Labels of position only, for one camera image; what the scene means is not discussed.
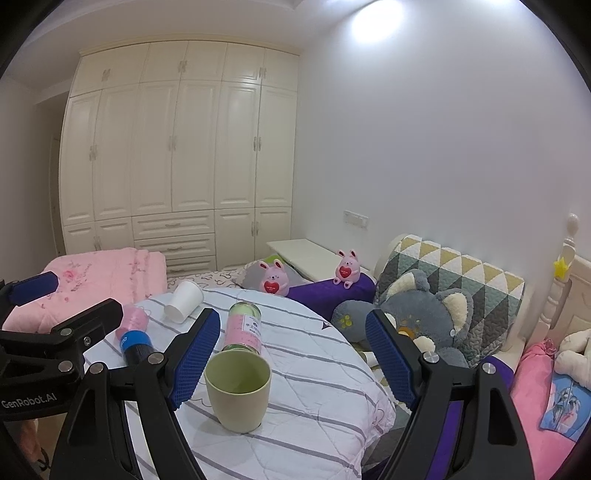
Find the green plastic cup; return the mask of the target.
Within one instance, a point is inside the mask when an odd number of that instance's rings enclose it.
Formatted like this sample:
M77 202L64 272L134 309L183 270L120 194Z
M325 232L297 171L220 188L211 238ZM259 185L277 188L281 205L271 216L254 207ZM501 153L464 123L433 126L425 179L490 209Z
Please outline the green plastic cup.
M218 421L231 432L256 430L269 405L269 363L249 350L222 351L204 370L208 399Z

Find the white paper cup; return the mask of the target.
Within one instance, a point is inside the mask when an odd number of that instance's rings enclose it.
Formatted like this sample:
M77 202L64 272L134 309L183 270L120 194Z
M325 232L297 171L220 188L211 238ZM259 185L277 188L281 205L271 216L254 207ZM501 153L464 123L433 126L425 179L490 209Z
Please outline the white paper cup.
M183 323L204 302L204 291L190 280L182 280L164 306L165 317L174 323Z

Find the folded pink quilt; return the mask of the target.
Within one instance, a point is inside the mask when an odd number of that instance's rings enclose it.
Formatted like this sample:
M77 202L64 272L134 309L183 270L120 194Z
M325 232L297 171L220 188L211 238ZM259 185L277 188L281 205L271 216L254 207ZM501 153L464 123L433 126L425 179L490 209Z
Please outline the folded pink quilt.
M131 247L61 256L45 269L58 277L57 290L15 308L5 331L45 334L105 299L134 304L167 289L164 255Z

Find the grey elephant plush toy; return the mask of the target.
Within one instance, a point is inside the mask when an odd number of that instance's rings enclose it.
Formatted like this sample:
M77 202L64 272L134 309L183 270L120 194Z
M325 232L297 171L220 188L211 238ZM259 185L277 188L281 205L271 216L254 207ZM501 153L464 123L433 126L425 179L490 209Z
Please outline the grey elephant plush toy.
M401 275L378 303L346 300L332 313L331 324L363 352L370 352L367 316L382 311L401 335L408 336L421 352L435 352L448 364L466 367L460 351L474 311L473 298L464 289L432 293L425 272L413 269Z

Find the cream plush toy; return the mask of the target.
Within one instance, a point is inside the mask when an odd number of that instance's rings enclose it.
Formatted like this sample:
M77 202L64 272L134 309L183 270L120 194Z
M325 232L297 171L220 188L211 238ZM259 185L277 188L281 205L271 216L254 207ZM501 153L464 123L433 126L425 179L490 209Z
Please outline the cream plush toy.
M566 336L554 363L557 374L567 375L582 387L591 389L591 330L583 330Z

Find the triangle pattern quilted cushion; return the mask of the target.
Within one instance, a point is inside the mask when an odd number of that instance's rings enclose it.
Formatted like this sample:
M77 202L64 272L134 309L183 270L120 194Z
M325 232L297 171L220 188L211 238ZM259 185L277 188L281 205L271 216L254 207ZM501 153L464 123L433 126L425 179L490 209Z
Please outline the triangle pattern quilted cushion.
M409 270L420 269L431 291L460 288L473 298L473 319L459 347L468 365L497 355L515 368L526 341L521 330L534 288L522 277L451 247L413 234L396 237L374 268L375 299L383 299L390 285Z

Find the white bed headboard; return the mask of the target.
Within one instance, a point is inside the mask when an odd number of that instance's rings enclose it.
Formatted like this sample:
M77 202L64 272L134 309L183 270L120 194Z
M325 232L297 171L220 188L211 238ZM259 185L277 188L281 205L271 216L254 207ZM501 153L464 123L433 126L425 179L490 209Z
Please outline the white bed headboard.
M557 258L563 256L570 268L565 281L553 276L527 347L546 339L558 346L566 336L590 328L590 261L577 254L575 236L578 230L579 218L570 213L562 250Z

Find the heart pattern bed sheet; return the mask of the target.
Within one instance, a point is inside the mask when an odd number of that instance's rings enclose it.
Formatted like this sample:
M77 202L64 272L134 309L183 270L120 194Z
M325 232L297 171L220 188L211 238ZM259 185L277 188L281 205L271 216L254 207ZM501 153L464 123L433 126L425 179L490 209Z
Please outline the heart pattern bed sheet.
M240 288L238 281L245 279L247 266L225 268L219 271L206 271L192 274L170 274L167 277L167 290L173 291L177 285L188 280L197 284L201 289L212 288Z

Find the yellow star sticker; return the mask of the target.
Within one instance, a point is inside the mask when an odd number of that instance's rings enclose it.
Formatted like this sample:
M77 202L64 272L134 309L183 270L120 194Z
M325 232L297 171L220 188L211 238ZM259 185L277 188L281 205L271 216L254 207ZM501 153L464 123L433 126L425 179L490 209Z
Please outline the yellow star sticker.
M554 267L554 277L561 281L565 281L567 277L567 273L569 271L569 264L566 262L565 258L561 256L558 260L553 262Z

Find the purple pillow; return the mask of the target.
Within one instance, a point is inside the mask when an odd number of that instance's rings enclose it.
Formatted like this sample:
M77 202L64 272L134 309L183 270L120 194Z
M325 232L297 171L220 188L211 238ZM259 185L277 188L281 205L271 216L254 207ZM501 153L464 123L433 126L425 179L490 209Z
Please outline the purple pillow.
M331 279L290 287L287 298L303 304L312 312L325 320L332 318L335 308L348 300L372 302L376 292L376 284L366 274L362 274L358 282L349 289L344 284L335 284Z

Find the pink bunny plush right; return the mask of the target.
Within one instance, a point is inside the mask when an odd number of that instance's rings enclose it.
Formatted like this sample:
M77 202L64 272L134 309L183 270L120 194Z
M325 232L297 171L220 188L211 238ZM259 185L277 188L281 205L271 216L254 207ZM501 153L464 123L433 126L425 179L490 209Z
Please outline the pink bunny plush right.
M353 250L349 250L348 253L339 250L338 254L341 257L341 262L335 268L335 276L332 282L335 285L342 284L345 289L349 289L361 278L361 264L356 252Z

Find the pink bunny plush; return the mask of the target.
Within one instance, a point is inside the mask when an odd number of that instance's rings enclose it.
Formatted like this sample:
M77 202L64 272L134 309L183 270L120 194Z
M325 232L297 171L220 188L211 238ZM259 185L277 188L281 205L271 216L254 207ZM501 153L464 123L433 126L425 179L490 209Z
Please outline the pink bunny plush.
M349 289L361 278L361 264L356 252L353 250L349 250L348 253L339 250L338 254L341 257L341 262L335 268L335 276L332 282L335 285L342 284L345 289Z
M260 261L259 267L263 269L259 290L271 295L287 296L290 291L290 279L288 279L283 263L279 259L274 259L272 263Z

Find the pink bunny plush left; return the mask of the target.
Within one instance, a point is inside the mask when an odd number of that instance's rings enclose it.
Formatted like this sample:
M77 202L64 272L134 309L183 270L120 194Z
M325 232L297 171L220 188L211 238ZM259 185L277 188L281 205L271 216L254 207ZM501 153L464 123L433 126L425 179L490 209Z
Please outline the pink bunny plush left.
M290 279L288 279L283 263L279 259L274 259L272 263L260 261L259 267L263 269L259 290L271 295L287 296L290 291Z

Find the cream wardrobe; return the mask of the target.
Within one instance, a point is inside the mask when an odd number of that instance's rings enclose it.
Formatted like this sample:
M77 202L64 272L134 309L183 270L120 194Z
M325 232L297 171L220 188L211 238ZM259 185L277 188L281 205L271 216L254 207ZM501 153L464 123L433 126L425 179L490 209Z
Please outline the cream wardrobe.
M297 56L249 44L83 56L59 157L66 251L156 251L172 276L269 255L291 233L297 83Z

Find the white wall socket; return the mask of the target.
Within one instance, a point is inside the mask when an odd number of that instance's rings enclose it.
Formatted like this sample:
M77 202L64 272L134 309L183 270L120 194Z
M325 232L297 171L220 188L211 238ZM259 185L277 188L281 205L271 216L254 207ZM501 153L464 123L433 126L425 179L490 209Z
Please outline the white wall socket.
M369 225L369 218L365 215L345 210L344 222L357 228L367 229Z

